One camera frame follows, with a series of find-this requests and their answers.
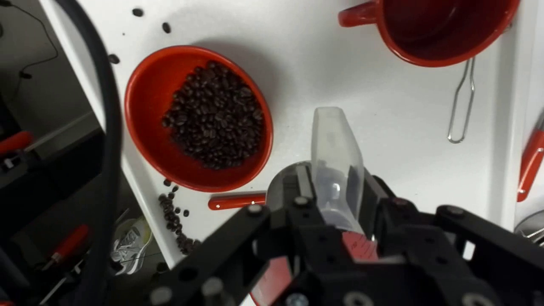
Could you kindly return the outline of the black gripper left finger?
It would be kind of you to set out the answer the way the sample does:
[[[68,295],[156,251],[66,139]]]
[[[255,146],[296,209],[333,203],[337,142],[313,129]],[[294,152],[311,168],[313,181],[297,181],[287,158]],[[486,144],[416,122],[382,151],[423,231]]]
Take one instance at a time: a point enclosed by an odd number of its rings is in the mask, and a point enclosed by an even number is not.
[[[309,163],[299,161],[280,169],[267,190],[270,229],[274,237],[286,237],[316,222],[314,190],[309,181]]]

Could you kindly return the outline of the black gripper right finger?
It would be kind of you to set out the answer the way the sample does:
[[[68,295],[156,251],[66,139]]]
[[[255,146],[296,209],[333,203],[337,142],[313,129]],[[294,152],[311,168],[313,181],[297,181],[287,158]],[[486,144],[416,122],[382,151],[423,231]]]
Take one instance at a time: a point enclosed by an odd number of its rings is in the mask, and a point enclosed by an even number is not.
[[[382,178],[364,171],[364,197],[359,222],[367,237],[384,237],[401,224],[403,200]]]

